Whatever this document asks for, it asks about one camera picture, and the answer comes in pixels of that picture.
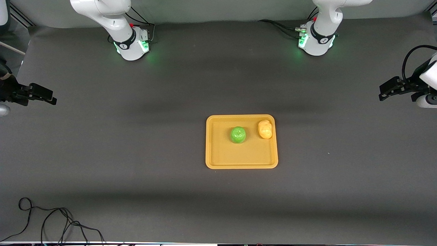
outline potato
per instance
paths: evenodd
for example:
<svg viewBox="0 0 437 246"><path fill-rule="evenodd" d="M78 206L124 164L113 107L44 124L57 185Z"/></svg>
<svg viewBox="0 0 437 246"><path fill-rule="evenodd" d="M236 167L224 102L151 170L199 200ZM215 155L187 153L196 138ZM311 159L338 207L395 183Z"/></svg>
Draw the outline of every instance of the potato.
<svg viewBox="0 0 437 246"><path fill-rule="evenodd" d="M264 139L269 139L272 137L272 124L268 120L262 120L258 123L258 133Z"/></svg>

